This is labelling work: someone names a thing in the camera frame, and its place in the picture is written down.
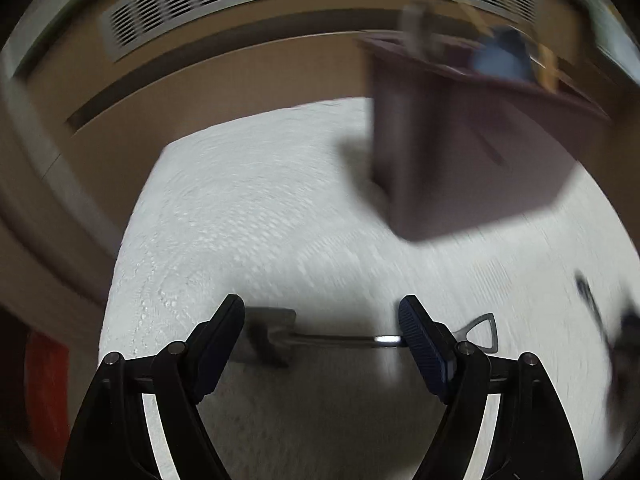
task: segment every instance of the blue gripper pad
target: blue gripper pad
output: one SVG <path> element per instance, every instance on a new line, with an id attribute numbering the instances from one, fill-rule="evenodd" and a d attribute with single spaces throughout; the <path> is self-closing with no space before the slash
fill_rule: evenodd
<path id="1" fill-rule="evenodd" d="M 400 301 L 398 322 L 427 389 L 447 404 L 451 399 L 450 382 L 456 373 L 453 336 L 442 334 L 415 296 L 405 296 Z"/>

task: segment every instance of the embossed tablecloth pattern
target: embossed tablecloth pattern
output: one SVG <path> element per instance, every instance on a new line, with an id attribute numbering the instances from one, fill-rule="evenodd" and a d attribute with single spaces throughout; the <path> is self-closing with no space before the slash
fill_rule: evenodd
<path id="1" fill-rule="evenodd" d="M 185 339 L 230 292 L 295 308 L 300 330 L 327 334 L 398 333 L 405 294 L 452 330 L 493 312 L 498 355 L 540 356 L 596 478 L 617 449 L 603 409 L 609 366 L 573 276 L 590 280 L 614 331 L 622 290 L 638 297 L 640 262 L 612 207 L 576 165 L 546 210 L 405 242 L 368 180 L 369 112 L 366 99 L 319 102 L 167 146 L 127 227 L 100 357 Z M 484 466 L 494 397 L 467 478 Z M 177 478 L 154 398 L 145 405 L 162 477 Z M 199 410 L 237 480 L 409 479 L 443 407 L 405 349 L 300 349 L 287 371 L 228 365 Z"/>

